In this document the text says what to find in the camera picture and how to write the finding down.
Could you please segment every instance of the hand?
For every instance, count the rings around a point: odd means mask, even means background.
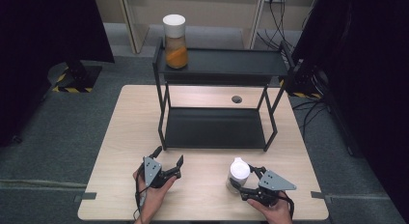
[[[286,197],[284,192],[280,192],[279,196]],[[269,224],[291,224],[291,216],[289,215],[288,202],[279,199],[273,207],[266,207],[258,201],[248,199],[247,203],[260,211]]]
[[[133,179],[136,180],[137,171],[133,173]],[[147,196],[144,205],[141,207],[139,217],[136,219],[135,224],[148,224],[153,219],[154,215],[162,206],[165,199],[166,192],[172,187],[172,184],[177,180],[176,176],[171,177],[160,188],[148,188],[146,190]],[[139,190],[145,189],[145,180],[139,176]]]

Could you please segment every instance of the lower shelf tier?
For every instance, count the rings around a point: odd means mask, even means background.
[[[172,107],[165,142],[167,148],[264,149],[257,109]]]

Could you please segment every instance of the wooden desk panel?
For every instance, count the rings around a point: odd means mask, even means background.
[[[275,97],[278,89],[269,89]],[[235,104],[232,96],[243,97]],[[173,105],[253,106],[260,89],[235,87],[172,87]],[[266,110],[260,114],[266,117]],[[143,156],[151,154],[160,140],[157,132],[159,101],[154,86],[124,86],[103,140],[86,192],[96,192],[95,200],[84,200],[78,211],[83,220],[131,220],[136,210],[135,181],[132,173]],[[155,220],[264,220],[264,217],[238,194],[230,193],[225,182],[230,164],[240,156],[254,166],[265,166],[297,185],[288,195],[295,203],[294,219],[321,220],[328,217],[313,166],[301,138],[287,98],[282,98],[275,113],[278,134],[268,152],[262,150],[162,151],[157,161],[167,170],[176,165],[181,154],[182,177],[168,192]],[[265,135],[272,131],[265,122]],[[256,188],[251,175],[245,186]]]

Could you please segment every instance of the black shelf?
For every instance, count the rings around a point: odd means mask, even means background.
[[[288,58],[289,69],[282,51]],[[295,68],[285,42],[279,51],[188,48],[188,64],[181,69],[166,65],[165,47],[159,39],[153,57],[153,72],[161,116],[158,132],[163,149],[263,149],[268,150],[277,135],[274,111]],[[273,77],[285,79],[273,104],[267,93]],[[169,87],[172,85],[229,85],[263,88],[256,108],[174,107]],[[265,141],[259,109],[268,109],[272,133]],[[166,135],[163,133],[168,111]]]
[[[165,139],[168,148],[263,149],[265,146],[256,109],[172,107]]]

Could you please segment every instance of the yellow and black hazard tape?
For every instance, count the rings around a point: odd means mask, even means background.
[[[284,80],[280,80],[280,86],[283,86]],[[286,92],[289,97],[299,97],[299,98],[321,98],[321,95],[319,93],[311,93],[311,94],[305,94],[305,93],[297,93],[297,92]]]
[[[72,86],[59,86],[66,79],[66,75],[69,73],[69,68],[66,68],[63,73],[58,77],[55,87],[52,89],[53,92],[66,92],[66,93],[89,93],[92,87],[72,87]]]

